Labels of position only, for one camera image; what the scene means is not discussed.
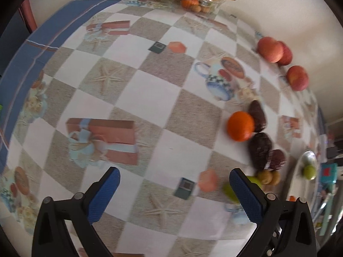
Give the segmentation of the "brown longan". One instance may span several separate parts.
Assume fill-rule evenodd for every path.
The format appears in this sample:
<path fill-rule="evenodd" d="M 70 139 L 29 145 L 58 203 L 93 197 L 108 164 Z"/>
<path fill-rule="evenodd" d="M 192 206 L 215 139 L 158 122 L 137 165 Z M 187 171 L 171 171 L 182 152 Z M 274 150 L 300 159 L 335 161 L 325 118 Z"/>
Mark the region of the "brown longan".
<path fill-rule="evenodd" d="M 271 183 L 273 176 L 270 170 L 264 169 L 257 173 L 257 178 L 263 185 L 268 185 Z"/>
<path fill-rule="evenodd" d="M 281 181 L 281 175 L 278 170 L 272 170 L 271 171 L 271 181 L 270 185 L 277 186 Z"/>

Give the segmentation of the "teal plastic box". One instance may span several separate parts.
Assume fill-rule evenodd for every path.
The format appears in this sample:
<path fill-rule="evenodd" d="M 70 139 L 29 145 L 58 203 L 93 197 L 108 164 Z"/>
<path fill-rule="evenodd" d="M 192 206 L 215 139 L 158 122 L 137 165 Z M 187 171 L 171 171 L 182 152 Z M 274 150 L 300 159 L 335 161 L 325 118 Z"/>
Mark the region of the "teal plastic box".
<path fill-rule="evenodd" d="M 337 181 L 338 168 L 337 163 L 325 163 L 322 164 L 320 183 L 325 184 L 335 184 Z"/>

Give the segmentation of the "red apple left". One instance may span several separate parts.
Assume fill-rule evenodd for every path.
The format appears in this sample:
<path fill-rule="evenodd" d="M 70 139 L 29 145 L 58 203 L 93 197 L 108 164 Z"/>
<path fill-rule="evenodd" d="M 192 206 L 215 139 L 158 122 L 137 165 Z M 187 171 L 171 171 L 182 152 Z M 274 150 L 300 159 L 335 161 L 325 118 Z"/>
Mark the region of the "red apple left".
<path fill-rule="evenodd" d="M 277 63 L 283 57 L 282 44 L 272 37 L 263 37 L 257 43 L 257 52 L 269 63 Z"/>

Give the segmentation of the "orange beside dates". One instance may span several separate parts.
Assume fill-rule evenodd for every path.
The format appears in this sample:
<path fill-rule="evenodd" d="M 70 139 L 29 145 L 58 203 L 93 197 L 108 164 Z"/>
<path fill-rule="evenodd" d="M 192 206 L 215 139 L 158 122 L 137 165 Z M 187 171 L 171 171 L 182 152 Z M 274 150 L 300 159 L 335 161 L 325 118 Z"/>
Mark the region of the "orange beside dates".
<path fill-rule="evenodd" d="M 255 130 L 252 116 L 245 111 L 233 113 L 227 121 L 227 133 L 236 142 L 249 140 Z"/>

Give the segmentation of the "orange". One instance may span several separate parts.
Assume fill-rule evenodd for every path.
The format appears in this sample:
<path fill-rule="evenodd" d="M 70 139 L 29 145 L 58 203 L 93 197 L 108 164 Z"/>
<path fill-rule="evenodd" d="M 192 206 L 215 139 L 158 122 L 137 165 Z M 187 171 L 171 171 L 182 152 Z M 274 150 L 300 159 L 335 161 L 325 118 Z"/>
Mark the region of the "orange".
<path fill-rule="evenodd" d="M 252 116 L 245 111 L 233 113 L 227 121 L 227 133 L 236 142 L 249 140 L 255 130 Z"/>
<path fill-rule="evenodd" d="M 296 201 L 296 197 L 290 196 L 288 200 L 294 202 L 294 201 Z"/>

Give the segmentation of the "small dark date top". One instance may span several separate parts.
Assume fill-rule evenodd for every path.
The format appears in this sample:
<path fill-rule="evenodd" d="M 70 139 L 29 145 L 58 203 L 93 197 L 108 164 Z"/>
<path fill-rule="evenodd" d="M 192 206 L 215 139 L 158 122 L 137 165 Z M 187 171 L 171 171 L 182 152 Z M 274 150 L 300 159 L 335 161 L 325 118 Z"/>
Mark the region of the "small dark date top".
<path fill-rule="evenodd" d="M 253 118 L 255 124 L 254 132 L 258 133 L 263 131 L 267 126 L 267 119 L 258 100 L 253 100 L 250 103 L 248 113 Z"/>

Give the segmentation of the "large steel plate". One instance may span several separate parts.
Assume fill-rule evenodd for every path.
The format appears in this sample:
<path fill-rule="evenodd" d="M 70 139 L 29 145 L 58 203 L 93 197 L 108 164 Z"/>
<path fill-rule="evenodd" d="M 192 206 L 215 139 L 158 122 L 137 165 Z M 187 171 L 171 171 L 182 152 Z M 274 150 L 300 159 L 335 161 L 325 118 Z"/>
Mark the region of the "large steel plate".
<path fill-rule="evenodd" d="M 301 197 L 313 208 L 319 184 L 319 163 L 316 154 L 306 150 L 297 160 L 286 177 L 283 188 L 283 199 Z"/>

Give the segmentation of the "green fruit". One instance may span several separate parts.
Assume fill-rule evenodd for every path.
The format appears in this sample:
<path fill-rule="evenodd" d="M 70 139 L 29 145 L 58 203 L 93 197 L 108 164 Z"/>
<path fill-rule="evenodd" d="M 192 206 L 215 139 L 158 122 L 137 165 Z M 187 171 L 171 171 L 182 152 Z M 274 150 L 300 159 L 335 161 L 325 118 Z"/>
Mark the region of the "green fruit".
<path fill-rule="evenodd" d="M 316 167 L 313 165 L 306 165 L 302 170 L 302 175 L 306 180 L 314 180 L 316 178 Z"/>

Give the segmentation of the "round dark date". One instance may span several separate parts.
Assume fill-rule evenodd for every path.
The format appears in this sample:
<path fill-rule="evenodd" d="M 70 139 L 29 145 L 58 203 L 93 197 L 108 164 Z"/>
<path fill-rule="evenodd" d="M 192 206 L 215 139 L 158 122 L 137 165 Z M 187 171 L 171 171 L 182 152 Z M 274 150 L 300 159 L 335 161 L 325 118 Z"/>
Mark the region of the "round dark date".
<path fill-rule="evenodd" d="M 275 149 L 271 152 L 269 169 L 280 170 L 286 162 L 287 160 L 284 152 L 280 149 Z"/>

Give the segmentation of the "red apple middle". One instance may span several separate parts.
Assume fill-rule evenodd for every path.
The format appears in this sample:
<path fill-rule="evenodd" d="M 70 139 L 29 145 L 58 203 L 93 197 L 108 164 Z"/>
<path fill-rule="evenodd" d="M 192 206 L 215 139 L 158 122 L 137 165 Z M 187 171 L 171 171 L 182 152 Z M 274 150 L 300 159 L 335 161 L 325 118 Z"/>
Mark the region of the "red apple middle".
<path fill-rule="evenodd" d="M 293 59 L 292 51 L 284 42 L 279 41 L 279 43 L 282 45 L 282 48 L 283 48 L 283 56 L 277 62 L 277 64 L 279 66 L 287 66 L 292 62 L 292 59 Z"/>

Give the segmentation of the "brown longan right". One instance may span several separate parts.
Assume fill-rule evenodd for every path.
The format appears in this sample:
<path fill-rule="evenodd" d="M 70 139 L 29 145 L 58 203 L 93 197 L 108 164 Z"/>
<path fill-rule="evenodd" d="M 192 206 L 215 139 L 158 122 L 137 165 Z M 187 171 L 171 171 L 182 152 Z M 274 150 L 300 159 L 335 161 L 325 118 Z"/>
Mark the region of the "brown longan right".
<path fill-rule="evenodd" d="M 271 171 L 271 181 L 270 185 L 277 186 L 281 181 L 281 175 L 278 170 L 272 170 Z"/>

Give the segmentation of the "red apple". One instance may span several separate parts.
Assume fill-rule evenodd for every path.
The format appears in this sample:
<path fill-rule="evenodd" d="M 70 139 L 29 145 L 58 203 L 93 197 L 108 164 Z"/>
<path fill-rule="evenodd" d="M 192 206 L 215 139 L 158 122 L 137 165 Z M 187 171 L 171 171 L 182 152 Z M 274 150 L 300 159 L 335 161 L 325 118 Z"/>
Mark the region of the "red apple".
<path fill-rule="evenodd" d="M 309 76 L 302 66 L 292 66 L 288 69 L 286 78 L 293 91 L 304 91 L 309 85 Z"/>
<path fill-rule="evenodd" d="M 277 64 L 279 66 L 287 66 L 292 62 L 292 59 L 293 59 L 292 51 L 284 42 L 279 41 L 279 43 L 282 45 L 282 48 L 283 48 L 283 56 L 277 62 Z"/>
<path fill-rule="evenodd" d="M 283 57 L 282 44 L 272 37 L 263 37 L 257 43 L 257 52 L 269 63 L 277 63 Z"/>

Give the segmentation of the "checkered patterned tablecloth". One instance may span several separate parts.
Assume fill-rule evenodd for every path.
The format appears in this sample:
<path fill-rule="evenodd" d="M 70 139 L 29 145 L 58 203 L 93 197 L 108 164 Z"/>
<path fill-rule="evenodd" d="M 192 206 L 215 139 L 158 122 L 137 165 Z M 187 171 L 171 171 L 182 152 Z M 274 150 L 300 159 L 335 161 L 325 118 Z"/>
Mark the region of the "checkered patterned tablecloth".
<path fill-rule="evenodd" d="M 12 61 L 38 64 L 25 91 L 1 175 L 1 226 L 30 256 L 39 205 L 84 192 L 110 166 L 122 181 L 95 229 L 113 252 L 234 256 L 255 226 L 218 188 L 177 198 L 181 179 L 205 170 L 219 183 L 236 167 L 255 170 L 247 144 L 226 132 L 231 114 L 260 99 L 266 134 L 286 155 L 281 180 L 306 149 L 317 150 L 317 101 L 295 93 L 284 70 L 256 53 L 259 34 L 228 11 L 204 18 L 153 0 L 82 0 L 43 24 Z M 70 118 L 132 120 L 138 164 L 86 149 Z"/>

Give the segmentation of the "red apple right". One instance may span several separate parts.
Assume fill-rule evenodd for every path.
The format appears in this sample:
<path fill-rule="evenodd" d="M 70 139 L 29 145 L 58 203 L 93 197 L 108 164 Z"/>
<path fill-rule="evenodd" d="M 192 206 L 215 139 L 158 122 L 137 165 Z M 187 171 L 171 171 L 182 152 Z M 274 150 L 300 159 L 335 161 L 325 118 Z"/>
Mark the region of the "red apple right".
<path fill-rule="evenodd" d="M 309 85 L 309 76 L 302 66 L 292 66 L 288 69 L 286 78 L 293 91 L 304 91 Z"/>

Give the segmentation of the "brown longan left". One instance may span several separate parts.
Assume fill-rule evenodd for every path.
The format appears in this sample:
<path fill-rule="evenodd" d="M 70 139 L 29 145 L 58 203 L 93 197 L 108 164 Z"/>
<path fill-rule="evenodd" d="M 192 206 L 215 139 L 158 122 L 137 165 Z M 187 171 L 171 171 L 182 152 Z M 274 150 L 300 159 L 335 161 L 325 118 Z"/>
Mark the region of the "brown longan left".
<path fill-rule="evenodd" d="M 273 176 L 270 170 L 264 169 L 257 173 L 257 178 L 263 185 L 268 185 L 271 183 Z"/>

